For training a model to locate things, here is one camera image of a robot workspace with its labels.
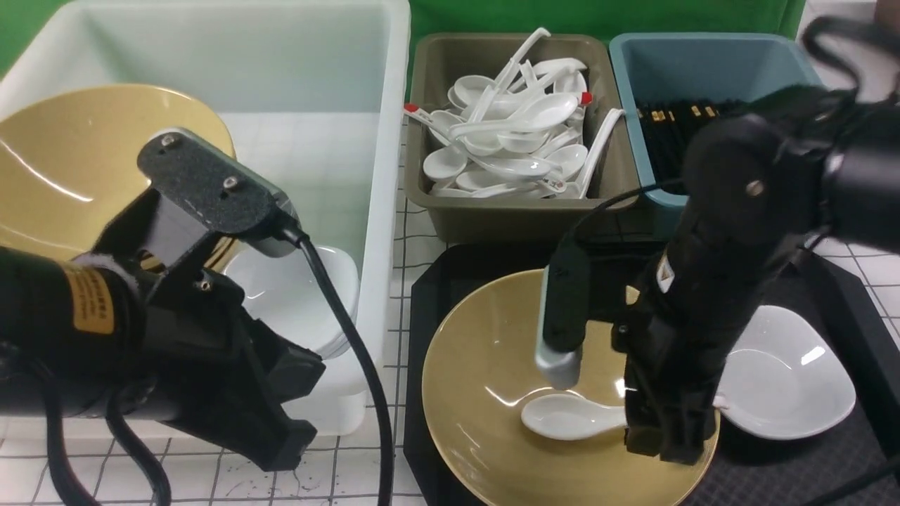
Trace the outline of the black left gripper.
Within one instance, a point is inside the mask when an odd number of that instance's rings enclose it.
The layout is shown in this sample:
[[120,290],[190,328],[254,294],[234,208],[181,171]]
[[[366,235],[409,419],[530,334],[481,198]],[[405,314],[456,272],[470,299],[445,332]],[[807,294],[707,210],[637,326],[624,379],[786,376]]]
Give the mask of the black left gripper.
[[322,358],[278,336],[244,308],[235,282],[205,268],[222,238],[277,243],[287,253],[299,221],[267,191],[222,198],[144,191],[105,228],[92,266],[108,281],[119,340],[113,371],[127,407],[250,459],[295,468],[316,436],[283,404],[305,397]]

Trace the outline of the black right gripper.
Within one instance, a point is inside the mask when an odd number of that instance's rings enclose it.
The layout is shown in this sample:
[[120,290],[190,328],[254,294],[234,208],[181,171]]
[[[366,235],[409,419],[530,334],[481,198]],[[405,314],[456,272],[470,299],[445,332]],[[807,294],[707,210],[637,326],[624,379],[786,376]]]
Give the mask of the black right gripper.
[[730,228],[686,205],[613,334],[626,355],[628,452],[700,460],[727,356],[801,242],[784,219]]

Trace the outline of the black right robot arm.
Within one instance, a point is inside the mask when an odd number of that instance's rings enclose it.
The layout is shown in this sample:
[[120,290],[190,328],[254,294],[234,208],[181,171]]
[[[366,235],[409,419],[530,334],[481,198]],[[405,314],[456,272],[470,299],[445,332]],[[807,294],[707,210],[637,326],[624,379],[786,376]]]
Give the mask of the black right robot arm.
[[701,129],[681,171],[688,201],[614,327],[626,355],[626,450],[693,465],[713,434],[726,360],[763,294],[810,236],[898,252],[898,93],[858,100],[836,37],[898,58],[898,36],[835,16],[802,35],[851,89],[794,84]]

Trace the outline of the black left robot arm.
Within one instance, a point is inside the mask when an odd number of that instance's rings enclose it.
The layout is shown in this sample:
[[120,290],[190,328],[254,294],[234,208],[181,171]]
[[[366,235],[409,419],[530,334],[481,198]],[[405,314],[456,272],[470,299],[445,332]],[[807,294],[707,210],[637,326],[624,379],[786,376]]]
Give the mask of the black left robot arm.
[[276,208],[251,199],[239,217],[213,199],[190,205],[150,190],[74,261],[2,249],[2,414],[38,416],[26,366],[44,365],[63,417],[158,422],[244,455],[260,469],[295,468],[317,436],[283,409],[324,373],[243,308],[244,291],[205,268],[225,237],[257,239]]

